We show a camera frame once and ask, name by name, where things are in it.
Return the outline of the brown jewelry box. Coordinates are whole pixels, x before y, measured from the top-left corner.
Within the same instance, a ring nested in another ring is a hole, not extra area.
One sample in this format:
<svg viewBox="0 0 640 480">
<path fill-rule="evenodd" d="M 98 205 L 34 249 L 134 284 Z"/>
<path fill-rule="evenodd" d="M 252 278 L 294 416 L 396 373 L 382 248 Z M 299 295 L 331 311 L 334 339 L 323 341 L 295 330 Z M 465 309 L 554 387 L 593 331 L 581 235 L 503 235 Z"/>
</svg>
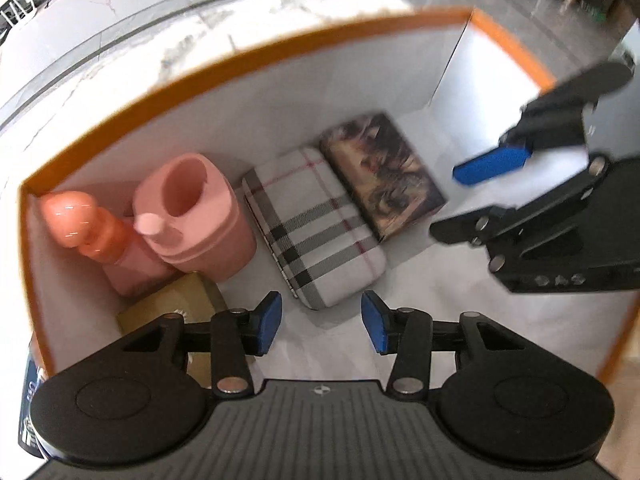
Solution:
<svg viewBox="0 0 640 480">
<path fill-rule="evenodd" d="M 127 335 L 167 313 L 178 313 L 189 324 L 208 322 L 215 313 L 227 309 L 217 285 L 193 272 L 140 299 L 119 313 L 117 321 L 122 333 Z"/>
</svg>

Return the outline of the dark patterned case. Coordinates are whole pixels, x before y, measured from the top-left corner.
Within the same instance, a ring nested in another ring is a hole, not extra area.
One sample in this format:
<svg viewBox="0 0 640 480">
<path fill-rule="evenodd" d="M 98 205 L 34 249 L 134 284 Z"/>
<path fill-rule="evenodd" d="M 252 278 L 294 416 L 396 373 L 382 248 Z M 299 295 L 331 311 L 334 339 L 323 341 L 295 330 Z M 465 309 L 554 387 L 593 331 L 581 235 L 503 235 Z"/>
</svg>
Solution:
<svg viewBox="0 0 640 480">
<path fill-rule="evenodd" d="M 360 115 L 322 132 L 318 148 L 378 240 L 431 217 L 447 196 L 384 112 Z"/>
</svg>

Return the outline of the orange cardboard box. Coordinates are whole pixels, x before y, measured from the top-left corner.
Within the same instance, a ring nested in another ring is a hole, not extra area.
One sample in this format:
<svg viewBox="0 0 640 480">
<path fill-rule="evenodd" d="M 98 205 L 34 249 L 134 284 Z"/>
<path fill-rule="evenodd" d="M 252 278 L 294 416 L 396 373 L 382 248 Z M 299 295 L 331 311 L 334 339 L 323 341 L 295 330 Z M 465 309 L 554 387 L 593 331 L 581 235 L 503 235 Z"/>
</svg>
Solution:
<svg viewBox="0 0 640 480">
<path fill-rule="evenodd" d="M 520 116 L 520 106 L 554 77 L 480 11 L 435 8 L 330 25 L 199 62 L 198 70 L 152 89 L 56 154 L 21 189 L 21 250 L 34 346 L 49 376 L 120 335 L 125 307 L 97 263 L 55 244 L 36 196 L 83 190 L 116 214 L 130 214 L 137 184 L 174 156 L 206 155 L 239 184 L 253 166 L 314 142 L 322 130 L 385 110 L 408 136 L 449 197 L 440 214 L 496 203 L 521 205 L 585 165 L 564 150 L 538 155 L 521 171 L 478 188 L 450 172 L 484 151 Z M 436 245 L 426 221 L 385 243 L 387 270 L 375 289 L 393 306 L 455 320 L 479 310 L 608 382 L 629 339 L 633 292 L 510 295 L 469 246 Z M 220 285 L 229 307 L 250 307 L 268 290 L 284 297 L 284 319 L 268 356 L 268 377 L 382 378 L 380 358 L 359 321 L 359 300 L 312 312 L 294 300 L 266 245 Z"/>
</svg>

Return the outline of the plaid check case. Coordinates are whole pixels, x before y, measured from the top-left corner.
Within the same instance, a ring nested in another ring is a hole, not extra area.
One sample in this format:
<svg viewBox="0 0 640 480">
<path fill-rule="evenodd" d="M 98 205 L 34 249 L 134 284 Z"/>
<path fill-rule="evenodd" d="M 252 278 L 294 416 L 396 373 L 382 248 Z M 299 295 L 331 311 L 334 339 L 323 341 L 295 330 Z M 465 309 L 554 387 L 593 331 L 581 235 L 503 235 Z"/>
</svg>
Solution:
<svg viewBox="0 0 640 480">
<path fill-rule="evenodd" d="M 241 184 L 274 262 L 308 309 L 334 307 L 384 274 L 384 250 L 316 148 L 256 166 Z"/>
</svg>

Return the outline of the pink cup with lid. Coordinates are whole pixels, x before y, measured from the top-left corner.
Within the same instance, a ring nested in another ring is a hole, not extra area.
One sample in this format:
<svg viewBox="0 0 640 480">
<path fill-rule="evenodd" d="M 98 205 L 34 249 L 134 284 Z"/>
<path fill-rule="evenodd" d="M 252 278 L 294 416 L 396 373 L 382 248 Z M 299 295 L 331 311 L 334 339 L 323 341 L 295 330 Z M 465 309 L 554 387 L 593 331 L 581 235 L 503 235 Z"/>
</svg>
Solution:
<svg viewBox="0 0 640 480">
<path fill-rule="evenodd" d="M 166 162 L 134 191 L 134 228 L 166 263 L 222 283 L 241 271 L 256 240 L 231 184 L 205 156 Z"/>
</svg>

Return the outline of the pink orange bottle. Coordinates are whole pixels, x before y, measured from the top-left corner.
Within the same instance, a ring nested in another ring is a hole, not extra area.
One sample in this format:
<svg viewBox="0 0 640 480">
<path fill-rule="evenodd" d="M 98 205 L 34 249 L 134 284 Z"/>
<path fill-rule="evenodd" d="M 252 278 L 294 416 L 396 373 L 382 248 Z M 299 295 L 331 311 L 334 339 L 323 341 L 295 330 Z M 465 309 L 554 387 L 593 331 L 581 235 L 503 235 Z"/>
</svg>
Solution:
<svg viewBox="0 0 640 480">
<path fill-rule="evenodd" d="M 99 263 L 119 295 L 142 296 L 177 274 L 130 220 L 114 216 L 88 193 L 51 193 L 40 197 L 39 208 L 55 241 Z"/>
</svg>

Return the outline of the dark spray can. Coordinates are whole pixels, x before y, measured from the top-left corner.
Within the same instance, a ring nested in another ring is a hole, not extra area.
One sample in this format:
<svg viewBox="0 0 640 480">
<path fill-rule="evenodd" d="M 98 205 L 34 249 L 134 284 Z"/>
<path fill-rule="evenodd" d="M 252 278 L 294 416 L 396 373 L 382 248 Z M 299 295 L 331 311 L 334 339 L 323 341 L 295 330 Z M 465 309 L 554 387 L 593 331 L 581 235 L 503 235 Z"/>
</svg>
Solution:
<svg viewBox="0 0 640 480">
<path fill-rule="evenodd" d="M 23 451 L 35 458 L 43 458 L 43 455 L 40 451 L 34 426 L 32 426 L 30 408 L 32 407 L 32 399 L 34 398 L 35 393 L 45 380 L 46 374 L 44 374 L 44 371 L 36 364 L 32 353 L 29 353 L 21 395 L 17 443 Z"/>
</svg>

